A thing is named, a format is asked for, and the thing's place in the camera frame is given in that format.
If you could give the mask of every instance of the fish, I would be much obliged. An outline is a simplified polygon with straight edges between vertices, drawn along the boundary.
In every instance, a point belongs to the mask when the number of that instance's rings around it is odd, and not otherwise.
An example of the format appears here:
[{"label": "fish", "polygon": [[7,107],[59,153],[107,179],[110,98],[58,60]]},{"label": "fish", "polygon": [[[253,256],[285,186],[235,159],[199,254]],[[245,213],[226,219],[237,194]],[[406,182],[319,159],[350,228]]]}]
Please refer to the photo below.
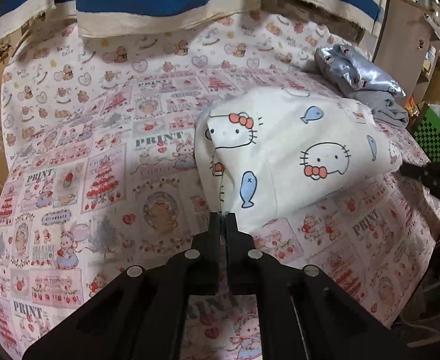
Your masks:
[{"label": "fish", "polygon": [[258,184],[258,179],[252,171],[247,171],[243,173],[240,185],[240,197],[243,201],[241,205],[242,208],[250,208],[254,206],[252,198],[256,191],[256,186]]},{"label": "fish", "polygon": [[372,155],[373,155],[372,161],[375,161],[376,160],[376,152],[377,152],[376,142],[373,139],[373,137],[370,137],[370,135],[367,135],[367,138],[368,138],[368,144],[370,145],[370,149],[372,149]]},{"label": "fish", "polygon": [[305,124],[308,124],[309,121],[321,119],[324,115],[324,112],[317,107],[316,105],[312,105],[305,112],[305,116],[301,117],[301,121]]}]

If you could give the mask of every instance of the gray blanket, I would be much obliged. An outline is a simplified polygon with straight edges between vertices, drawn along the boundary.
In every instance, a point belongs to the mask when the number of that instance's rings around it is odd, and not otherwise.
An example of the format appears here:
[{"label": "gray blanket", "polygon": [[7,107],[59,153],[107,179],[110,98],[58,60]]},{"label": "gray blanket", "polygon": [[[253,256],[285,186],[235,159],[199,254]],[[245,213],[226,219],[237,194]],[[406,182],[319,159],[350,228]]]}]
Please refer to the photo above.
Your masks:
[{"label": "gray blanket", "polygon": [[318,48],[315,61],[322,74],[338,85],[344,97],[370,107],[374,119],[402,130],[406,127],[408,112],[394,100],[405,96],[398,82],[352,47],[336,44],[331,48]]}]

